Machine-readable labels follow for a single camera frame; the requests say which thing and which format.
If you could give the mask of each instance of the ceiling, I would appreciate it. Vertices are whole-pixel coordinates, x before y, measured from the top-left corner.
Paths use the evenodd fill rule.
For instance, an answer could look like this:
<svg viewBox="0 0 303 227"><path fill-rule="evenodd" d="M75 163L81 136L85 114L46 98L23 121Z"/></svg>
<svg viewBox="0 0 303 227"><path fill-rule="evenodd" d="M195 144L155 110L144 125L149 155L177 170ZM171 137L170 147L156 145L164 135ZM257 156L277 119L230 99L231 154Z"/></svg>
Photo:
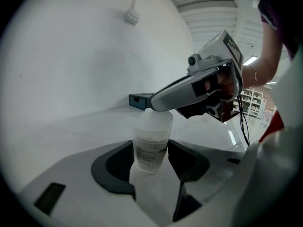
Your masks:
<svg viewBox="0 0 303 227"><path fill-rule="evenodd" d="M233 37L244 61L261 54L263 28L257 5L259 0L172 0L192 34L193 50L197 53L208 40L224 29ZM289 66L285 48L275 80Z"/></svg>

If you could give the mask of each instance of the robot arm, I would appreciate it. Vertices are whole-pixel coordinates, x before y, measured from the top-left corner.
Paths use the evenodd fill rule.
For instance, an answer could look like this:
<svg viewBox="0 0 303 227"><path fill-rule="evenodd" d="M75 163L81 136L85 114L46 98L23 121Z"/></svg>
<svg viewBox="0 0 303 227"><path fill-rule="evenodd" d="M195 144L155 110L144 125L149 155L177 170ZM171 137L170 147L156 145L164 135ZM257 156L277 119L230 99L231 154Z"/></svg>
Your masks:
<svg viewBox="0 0 303 227"><path fill-rule="evenodd" d="M232 101L243 87L243 56L230 35L222 31L198 54L191 55L188 64L187 75L153 94L149 107L155 111L176 109L186 118L208 113L221 122L235 116ZM232 75L233 95L223 93L218 87L216 74L224 70ZM206 80L210 82L208 91Z"/></svg>

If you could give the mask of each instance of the bracelet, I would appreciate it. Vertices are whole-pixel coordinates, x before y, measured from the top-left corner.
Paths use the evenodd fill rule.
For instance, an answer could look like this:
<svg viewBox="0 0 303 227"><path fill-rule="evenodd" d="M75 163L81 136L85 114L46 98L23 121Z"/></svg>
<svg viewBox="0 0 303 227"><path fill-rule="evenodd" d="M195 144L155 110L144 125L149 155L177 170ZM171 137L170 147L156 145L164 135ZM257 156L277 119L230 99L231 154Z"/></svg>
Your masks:
<svg viewBox="0 0 303 227"><path fill-rule="evenodd" d="M255 81L254 81L254 84L252 84L252 86L251 86L251 87L249 87L249 88L254 87L254 86L255 86L255 84L256 84L256 82L257 82L257 79L258 79L258 77L257 77L257 73L256 73L256 69L254 69L254 72L255 72Z"/></svg>

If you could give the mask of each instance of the hand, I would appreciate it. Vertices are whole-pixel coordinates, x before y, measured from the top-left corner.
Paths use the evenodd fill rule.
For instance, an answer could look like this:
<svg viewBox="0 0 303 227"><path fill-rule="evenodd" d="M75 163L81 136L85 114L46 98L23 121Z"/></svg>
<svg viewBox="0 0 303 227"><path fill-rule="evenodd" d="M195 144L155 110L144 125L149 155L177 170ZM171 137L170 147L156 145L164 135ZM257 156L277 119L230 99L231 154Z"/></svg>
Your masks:
<svg viewBox="0 0 303 227"><path fill-rule="evenodd" d="M217 78L218 78L219 88L223 92L232 95L233 94L233 83L232 83L232 76L231 76L230 72L228 72L228 71L220 72L217 74ZM207 91L210 89L209 81L205 82L205 87L206 87Z"/></svg>

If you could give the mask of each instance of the white wall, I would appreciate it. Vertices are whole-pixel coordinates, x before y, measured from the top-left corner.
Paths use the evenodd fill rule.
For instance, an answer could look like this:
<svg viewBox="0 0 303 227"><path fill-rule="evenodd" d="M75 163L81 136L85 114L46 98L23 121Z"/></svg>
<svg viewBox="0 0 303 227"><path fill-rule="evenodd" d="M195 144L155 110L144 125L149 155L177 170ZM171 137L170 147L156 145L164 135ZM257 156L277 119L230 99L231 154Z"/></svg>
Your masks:
<svg viewBox="0 0 303 227"><path fill-rule="evenodd" d="M56 121L128 104L184 76L191 34L170 0L26 0L0 44L5 146Z"/></svg>

